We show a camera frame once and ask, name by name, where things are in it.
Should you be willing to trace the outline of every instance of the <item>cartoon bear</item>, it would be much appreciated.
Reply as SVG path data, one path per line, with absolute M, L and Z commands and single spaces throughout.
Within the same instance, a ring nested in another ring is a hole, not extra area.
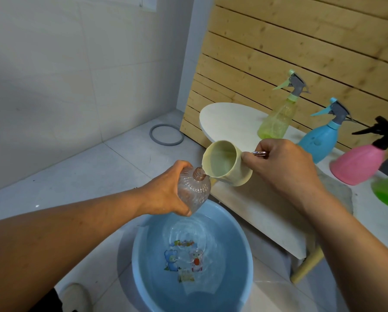
M 178 264 L 176 261 L 178 260 L 178 251 L 177 250 L 167 250 L 164 253 L 165 260 L 167 262 L 165 270 L 170 270 L 171 272 L 178 271 Z
M 195 250 L 190 252 L 192 272 L 202 272 L 203 271 L 203 251 Z

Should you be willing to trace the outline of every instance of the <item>spray nozzle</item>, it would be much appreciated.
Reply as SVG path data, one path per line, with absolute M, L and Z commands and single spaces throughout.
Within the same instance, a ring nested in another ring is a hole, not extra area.
M 289 78 L 284 83 L 278 85 L 277 87 L 273 88 L 274 90 L 282 89 L 284 87 L 293 87 L 294 90 L 292 91 L 292 95 L 295 97 L 299 97 L 301 93 L 310 93 L 310 90 L 308 89 L 308 85 L 305 83 L 305 81 L 295 73 L 294 70 L 289 70 Z
M 375 120 L 377 124 L 374 124 L 370 128 L 353 132 L 352 135 L 364 135 L 366 133 L 381 135 L 383 137 L 374 141 L 372 144 L 379 149 L 386 150 L 388 148 L 388 121 L 382 116 L 376 117 Z
M 350 112 L 348 109 L 338 101 L 335 97 L 332 97 L 330 99 L 330 105 L 327 106 L 325 109 L 319 111 L 318 113 L 312 114 L 311 116 L 318 116 L 323 114 L 332 114 L 336 117 L 332 120 L 337 125 L 341 125 L 343 121 L 354 121 L 351 117 Z

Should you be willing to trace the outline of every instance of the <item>plastic basin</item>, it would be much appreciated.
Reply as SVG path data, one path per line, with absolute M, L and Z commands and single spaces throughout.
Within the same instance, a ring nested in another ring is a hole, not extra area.
M 249 243 L 233 216 L 207 200 L 191 217 L 150 216 L 132 270 L 151 311 L 240 311 L 253 282 Z

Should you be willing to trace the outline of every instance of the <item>pink spray bottle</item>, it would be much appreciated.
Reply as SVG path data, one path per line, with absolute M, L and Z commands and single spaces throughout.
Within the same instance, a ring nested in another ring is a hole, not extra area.
M 352 134 L 375 133 L 383 136 L 382 138 L 372 144 L 353 148 L 330 163 L 334 176 L 346 184 L 357 185 L 368 180 L 385 159 L 385 150 L 388 148 L 388 121 L 382 116 L 376 117 L 375 120 L 377 124 Z

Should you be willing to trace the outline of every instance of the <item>wooden slat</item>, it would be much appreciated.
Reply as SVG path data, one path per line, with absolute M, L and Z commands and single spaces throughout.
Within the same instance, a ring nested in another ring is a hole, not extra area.
M 201 74 L 196 73 L 194 75 L 194 81 L 201 84 L 201 86 L 196 85 L 196 89 L 200 90 L 201 92 L 206 92 L 204 87 L 209 88 L 209 89 L 212 89 L 213 91 L 218 92 L 222 95 L 224 94 L 224 95 L 228 96 L 229 98 L 232 99 L 233 103 L 249 106 L 249 107 L 252 107 L 254 109 L 260 110 L 266 114 L 269 114 L 269 112 L 271 111 L 269 108 L 267 108 L 263 105 L 260 105 L 259 103 L 256 103 L 255 101 L 253 101 L 251 99 L 248 99 L 247 97 L 244 97 L 240 94 L 237 94 L 236 92 L 234 92 L 234 91 L 232 91 L 232 90 L 230 90 L 230 89 L 228 89 L 228 88 L 226 88 L 226 87 L 224 87 L 224 86 L 222 86 L 222 85 L 220 85 L 220 84 L 218 84 L 218 83 L 216 83 L 208 78 L 203 77 Z M 293 120 L 291 122 L 291 126 L 295 127 L 296 129 L 299 129 L 305 133 L 308 133 L 309 131 L 311 131 L 310 128 L 308 128 L 304 125 L 301 125 L 300 123 L 296 122 L 295 120 Z M 338 148 L 344 152 L 350 150 L 349 147 L 346 147 L 346 146 L 342 145 L 341 143 L 337 143 L 336 148 Z
M 209 31 L 388 100 L 388 63 L 214 7 Z
M 187 105 L 190 105 L 193 109 L 196 109 L 198 111 L 201 111 L 204 107 L 207 105 L 212 104 L 213 102 L 206 97 L 194 92 L 190 91 L 190 94 L 188 96 L 188 102 Z
M 196 71 L 204 77 L 220 83 L 221 85 L 269 108 L 273 108 L 273 105 L 277 103 L 283 103 L 289 94 L 285 90 L 273 91 L 274 85 L 203 54 L 200 56 Z M 321 109 L 321 106 L 305 99 L 300 99 L 298 101 L 298 109 L 294 119 L 311 129 L 325 125 L 331 120 L 330 116 L 310 116 Z M 372 143 L 377 139 L 377 136 L 372 134 L 360 136 L 351 135 L 353 131 L 364 128 L 365 126 L 361 124 L 344 122 L 339 129 L 338 141 L 347 147 L 353 148 L 359 145 Z
M 217 5 L 388 61 L 388 21 L 315 0 L 215 0 Z
M 200 128 L 201 129 L 201 126 L 200 126 L 200 112 L 193 109 L 192 107 L 190 106 L 186 106 L 185 108 L 185 113 L 184 113 L 184 120 L 186 120 L 187 122 L 193 124 L 194 126 L 196 126 L 197 128 Z
M 374 125 L 378 115 L 388 119 L 388 102 L 383 99 L 216 34 L 206 34 L 202 52 L 274 85 L 284 82 L 288 76 L 286 70 L 293 68 L 310 86 L 311 94 L 302 94 L 306 99 L 327 107 L 330 105 L 330 98 L 334 96 L 350 110 L 353 119 L 365 125 Z
M 200 82 L 194 80 L 191 85 L 191 90 L 194 92 L 198 92 L 202 96 L 205 96 L 207 99 L 211 99 L 212 101 L 223 102 L 223 103 L 231 103 L 232 99 L 227 97 L 226 95 L 221 94 L 218 91 L 209 88 L 208 86 L 204 86 Z
M 388 20 L 388 0 L 319 0 Z
M 197 128 L 186 120 L 182 120 L 181 128 L 179 130 L 205 148 L 207 148 L 211 144 L 211 141 L 208 140 L 208 138 L 206 137 L 206 135 L 204 135 L 200 128 Z

